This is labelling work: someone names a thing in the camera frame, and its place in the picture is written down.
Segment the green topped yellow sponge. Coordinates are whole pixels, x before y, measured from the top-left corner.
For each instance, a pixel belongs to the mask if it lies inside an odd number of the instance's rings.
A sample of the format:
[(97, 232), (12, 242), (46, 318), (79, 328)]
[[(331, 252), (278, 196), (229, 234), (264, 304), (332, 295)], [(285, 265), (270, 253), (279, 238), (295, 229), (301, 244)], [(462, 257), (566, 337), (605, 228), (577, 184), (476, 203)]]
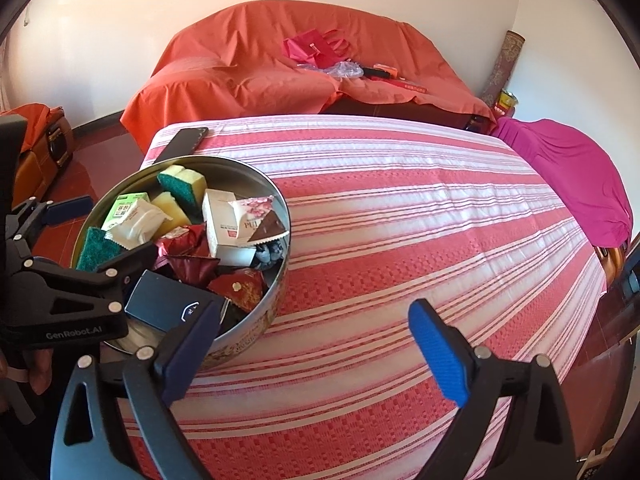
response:
[(190, 226), (191, 220), (178, 205), (177, 201), (174, 199), (174, 196), (172, 196), (169, 192), (158, 194), (151, 200), (151, 204), (157, 206), (157, 208), (160, 208), (160, 210), (163, 211), (163, 213), (167, 216), (167, 219), (163, 221), (163, 223), (153, 235), (153, 240), (158, 240), (160, 237), (164, 236), (171, 230), (178, 228), (179, 226)]

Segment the white rectangular box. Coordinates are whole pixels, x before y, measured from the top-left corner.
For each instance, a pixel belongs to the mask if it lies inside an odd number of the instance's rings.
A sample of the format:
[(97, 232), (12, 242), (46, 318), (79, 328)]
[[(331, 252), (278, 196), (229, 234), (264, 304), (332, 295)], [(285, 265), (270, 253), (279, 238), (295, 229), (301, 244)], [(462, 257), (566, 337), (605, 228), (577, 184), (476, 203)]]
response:
[(202, 214), (206, 224), (209, 255), (217, 258), (221, 266), (248, 268), (254, 259), (253, 246), (238, 244), (238, 222), (231, 203), (235, 201), (232, 192), (206, 188), (202, 201)]

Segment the red gift bag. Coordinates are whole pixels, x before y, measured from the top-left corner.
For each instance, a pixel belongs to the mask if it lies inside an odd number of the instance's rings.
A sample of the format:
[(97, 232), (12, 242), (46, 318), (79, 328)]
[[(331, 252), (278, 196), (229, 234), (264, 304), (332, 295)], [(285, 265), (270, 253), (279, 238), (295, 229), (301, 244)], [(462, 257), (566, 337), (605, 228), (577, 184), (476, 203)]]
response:
[(282, 42), (283, 54), (298, 64), (315, 68), (330, 68), (349, 60), (349, 41), (338, 29), (320, 32), (309, 29), (306, 32), (285, 38)]

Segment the round metal tin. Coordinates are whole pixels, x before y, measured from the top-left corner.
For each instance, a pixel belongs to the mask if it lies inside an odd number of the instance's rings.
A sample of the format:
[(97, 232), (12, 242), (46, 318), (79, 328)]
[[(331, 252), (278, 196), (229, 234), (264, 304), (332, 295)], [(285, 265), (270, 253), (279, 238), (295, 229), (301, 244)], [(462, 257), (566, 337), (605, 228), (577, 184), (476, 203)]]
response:
[(131, 354), (156, 347), (201, 300), (220, 304), (212, 368), (265, 333), (282, 301), (290, 214), (280, 190), (259, 170), (215, 156), (165, 160), (132, 174), (103, 196), (76, 240), (73, 266), (103, 271), (149, 240), (152, 268), (132, 282), (128, 333), (110, 347)]

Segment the red white striped tablecloth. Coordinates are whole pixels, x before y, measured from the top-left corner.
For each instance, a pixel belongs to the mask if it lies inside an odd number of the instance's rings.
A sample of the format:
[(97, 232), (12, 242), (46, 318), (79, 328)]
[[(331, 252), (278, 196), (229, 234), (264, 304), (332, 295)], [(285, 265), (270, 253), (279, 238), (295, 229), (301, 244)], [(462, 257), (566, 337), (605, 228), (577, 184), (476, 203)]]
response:
[(210, 122), (291, 216), (285, 294), (172, 410), (217, 479), (409, 479), (454, 417), (407, 323), (424, 298), (503, 359), (565, 376), (605, 274), (552, 188), (491, 136), (401, 120)]

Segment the black remote on sofa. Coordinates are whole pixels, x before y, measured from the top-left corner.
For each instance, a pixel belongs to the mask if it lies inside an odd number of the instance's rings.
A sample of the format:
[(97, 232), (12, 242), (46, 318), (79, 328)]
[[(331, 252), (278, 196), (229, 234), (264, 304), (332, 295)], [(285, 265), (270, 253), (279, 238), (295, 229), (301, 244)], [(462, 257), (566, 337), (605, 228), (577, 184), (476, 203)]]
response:
[(370, 79), (375, 79), (375, 78), (392, 79), (393, 78), (393, 76), (389, 72), (386, 72), (386, 70), (380, 70), (379, 68), (361, 66), (361, 69), (363, 72), (363, 76)]

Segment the green tissue pack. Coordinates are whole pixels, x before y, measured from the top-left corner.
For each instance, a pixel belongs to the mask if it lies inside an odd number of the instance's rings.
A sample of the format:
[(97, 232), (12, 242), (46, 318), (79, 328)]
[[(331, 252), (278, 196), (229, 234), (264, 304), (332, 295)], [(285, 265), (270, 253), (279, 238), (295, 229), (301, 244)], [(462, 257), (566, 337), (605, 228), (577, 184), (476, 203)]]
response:
[(101, 229), (103, 231), (109, 231), (111, 228), (114, 228), (114, 226), (117, 226), (122, 222), (126, 213), (137, 200), (149, 200), (149, 194), (147, 192), (139, 192), (120, 194), (117, 196), (114, 203), (112, 203), (111, 209), (105, 220), (103, 221)]

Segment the black smartphone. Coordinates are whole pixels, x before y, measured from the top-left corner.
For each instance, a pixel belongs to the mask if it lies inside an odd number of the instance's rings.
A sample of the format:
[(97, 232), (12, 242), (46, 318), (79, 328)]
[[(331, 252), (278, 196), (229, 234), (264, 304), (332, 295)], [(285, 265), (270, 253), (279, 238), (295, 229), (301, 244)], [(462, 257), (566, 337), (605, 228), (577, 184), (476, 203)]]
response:
[(157, 164), (168, 159), (193, 154), (207, 133), (206, 127), (180, 129), (154, 159), (154, 162)]

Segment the dark red gold snack packet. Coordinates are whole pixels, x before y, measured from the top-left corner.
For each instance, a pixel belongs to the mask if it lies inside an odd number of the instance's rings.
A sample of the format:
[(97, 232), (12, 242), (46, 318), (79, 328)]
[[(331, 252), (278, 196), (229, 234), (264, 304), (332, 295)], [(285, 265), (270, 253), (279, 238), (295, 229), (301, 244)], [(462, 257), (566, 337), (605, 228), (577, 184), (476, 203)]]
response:
[(217, 275), (219, 264), (217, 258), (192, 255), (168, 255), (166, 260), (178, 280), (183, 284), (206, 288)]

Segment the clear plastic wrap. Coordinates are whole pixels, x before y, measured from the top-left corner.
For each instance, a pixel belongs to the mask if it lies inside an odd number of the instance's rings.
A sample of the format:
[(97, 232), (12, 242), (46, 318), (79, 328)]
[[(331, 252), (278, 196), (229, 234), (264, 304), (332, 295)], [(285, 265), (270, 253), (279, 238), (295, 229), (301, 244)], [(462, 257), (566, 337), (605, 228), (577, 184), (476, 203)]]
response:
[(338, 62), (327, 68), (320, 68), (312, 64), (298, 64), (297, 67), (302, 70), (325, 74), (335, 79), (356, 79), (364, 76), (363, 68), (358, 63), (352, 61)]

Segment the rolled patterned rug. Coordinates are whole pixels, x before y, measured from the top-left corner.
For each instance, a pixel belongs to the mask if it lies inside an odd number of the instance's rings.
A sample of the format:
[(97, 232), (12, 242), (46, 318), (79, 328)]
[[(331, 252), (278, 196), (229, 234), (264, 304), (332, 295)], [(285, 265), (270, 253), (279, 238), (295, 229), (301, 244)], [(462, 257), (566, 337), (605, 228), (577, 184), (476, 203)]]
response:
[(494, 66), (480, 92), (480, 99), (489, 107), (495, 105), (500, 92), (506, 88), (524, 44), (525, 38), (522, 35), (513, 30), (506, 31)]

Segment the white wet wipe packet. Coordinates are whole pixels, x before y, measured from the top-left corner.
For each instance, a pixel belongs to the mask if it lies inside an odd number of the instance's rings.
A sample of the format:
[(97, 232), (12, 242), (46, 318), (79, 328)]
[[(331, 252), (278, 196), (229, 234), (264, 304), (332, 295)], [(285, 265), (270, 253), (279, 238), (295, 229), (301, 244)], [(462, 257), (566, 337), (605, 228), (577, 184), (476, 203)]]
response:
[(127, 250), (134, 249), (152, 240), (160, 226), (171, 220), (147, 200), (136, 200), (117, 224), (107, 230), (105, 238)]

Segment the dark grey logo box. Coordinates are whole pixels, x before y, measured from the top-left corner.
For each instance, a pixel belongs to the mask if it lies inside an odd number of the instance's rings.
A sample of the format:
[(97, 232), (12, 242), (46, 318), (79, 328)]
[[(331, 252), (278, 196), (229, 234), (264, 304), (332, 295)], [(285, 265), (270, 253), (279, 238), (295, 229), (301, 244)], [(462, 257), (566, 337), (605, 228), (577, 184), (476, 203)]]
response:
[(136, 320), (167, 333), (185, 323), (199, 308), (212, 307), (213, 326), (222, 320), (224, 298), (145, 270), (129, 297), (125, 312)]

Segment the orange brown bag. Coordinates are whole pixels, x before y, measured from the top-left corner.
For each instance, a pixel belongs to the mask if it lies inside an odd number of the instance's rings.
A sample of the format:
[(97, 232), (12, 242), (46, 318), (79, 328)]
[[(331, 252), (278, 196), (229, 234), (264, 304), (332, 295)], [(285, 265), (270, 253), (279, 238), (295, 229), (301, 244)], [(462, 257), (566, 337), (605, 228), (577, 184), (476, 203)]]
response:
[(75, 138), (62, 106), (30, 103), (1, 113), (27, 120), (13, 187), (13, 206), (29, 197), (43, 198), (73, 157)]

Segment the orange covered sofa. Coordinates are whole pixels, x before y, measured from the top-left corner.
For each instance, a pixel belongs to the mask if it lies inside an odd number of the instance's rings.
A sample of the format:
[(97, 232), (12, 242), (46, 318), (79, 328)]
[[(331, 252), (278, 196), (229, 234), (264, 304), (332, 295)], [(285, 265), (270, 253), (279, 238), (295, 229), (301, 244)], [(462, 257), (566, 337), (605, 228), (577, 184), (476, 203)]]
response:
[[(359, 65), (405, 84), (338, 78), (291, 60), (284, 43), (315, 30)], [(120, 121), (147, 150), (177, 122), (265, 115), (372, 115), (488, 133), (496, 118), (427, 37), (405, 22), (334, 4), (257, 0), (229, 6), (171, 38)]]

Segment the magenta covered chair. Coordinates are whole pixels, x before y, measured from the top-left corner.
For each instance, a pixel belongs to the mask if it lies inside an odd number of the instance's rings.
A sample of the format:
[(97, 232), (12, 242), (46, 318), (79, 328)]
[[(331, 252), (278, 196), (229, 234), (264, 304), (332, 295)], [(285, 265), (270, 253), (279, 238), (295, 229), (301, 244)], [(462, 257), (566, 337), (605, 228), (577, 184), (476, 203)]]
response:
[(630, 242), (634, 213), (614, 162), (600, 145), (574, 127), (551, 119), (498, 120), (492, 132), (552, 188), (591, 245), (615, 248)]

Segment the red snack packet white flower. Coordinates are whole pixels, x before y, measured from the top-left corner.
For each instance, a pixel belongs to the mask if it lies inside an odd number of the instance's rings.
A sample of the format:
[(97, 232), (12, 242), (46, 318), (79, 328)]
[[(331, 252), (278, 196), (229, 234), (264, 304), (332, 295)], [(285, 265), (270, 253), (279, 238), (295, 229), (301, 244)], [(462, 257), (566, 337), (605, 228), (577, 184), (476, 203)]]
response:
[(262, 301), (267, 286), (262, 272), (244, 268), (218, 275), (207, 289), (230, 300), (243, 312), (250, 313)]

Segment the small yellow sponge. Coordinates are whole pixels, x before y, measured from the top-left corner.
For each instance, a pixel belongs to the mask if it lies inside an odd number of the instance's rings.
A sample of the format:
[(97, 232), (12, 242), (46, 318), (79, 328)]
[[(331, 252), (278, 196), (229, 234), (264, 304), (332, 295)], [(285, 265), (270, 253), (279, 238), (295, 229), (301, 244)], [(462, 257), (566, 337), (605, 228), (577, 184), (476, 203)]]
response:
[(180, 165), (171, 165), (157, 175), (157, 181), (162, 190), (169, 192), (184, 212), (192, 216), (200, 213), (207, 188), (206, 179), (202, 174)]

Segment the yellow tin can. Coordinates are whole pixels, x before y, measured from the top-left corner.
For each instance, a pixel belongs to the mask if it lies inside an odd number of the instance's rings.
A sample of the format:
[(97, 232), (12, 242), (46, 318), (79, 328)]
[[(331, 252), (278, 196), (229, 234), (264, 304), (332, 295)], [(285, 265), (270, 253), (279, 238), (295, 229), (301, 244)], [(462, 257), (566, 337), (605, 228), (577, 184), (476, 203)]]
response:
[(497, 118), (500, 117), (513, 117), (516, 106), (518, 105), (518, 98), (514, 94), (506, 89), (502, 89), (496, 99), (494, 105), (494, 113)]

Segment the pink floral brown sachet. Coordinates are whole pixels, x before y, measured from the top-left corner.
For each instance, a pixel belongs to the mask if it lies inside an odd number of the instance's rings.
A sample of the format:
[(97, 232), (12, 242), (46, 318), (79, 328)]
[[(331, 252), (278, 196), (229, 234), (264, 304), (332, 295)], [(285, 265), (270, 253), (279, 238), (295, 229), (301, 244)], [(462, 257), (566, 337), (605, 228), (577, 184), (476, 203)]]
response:
[(254, 246), (280, 240), (288, 235), (288, 228), (274, 210), (274, 197), (244, 198), (230, 202), (235, 222), (235, 244)]

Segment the bright red snack packet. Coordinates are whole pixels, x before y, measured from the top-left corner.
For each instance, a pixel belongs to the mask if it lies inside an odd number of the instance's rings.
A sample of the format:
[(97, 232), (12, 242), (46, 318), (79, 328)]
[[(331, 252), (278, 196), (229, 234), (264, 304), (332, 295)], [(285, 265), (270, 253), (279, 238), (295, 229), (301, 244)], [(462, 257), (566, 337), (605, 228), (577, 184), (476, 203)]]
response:
[(206, 225), (179, 226), (160, 237), (155, 245), (160, 258), (168, 255), (209, 256)]

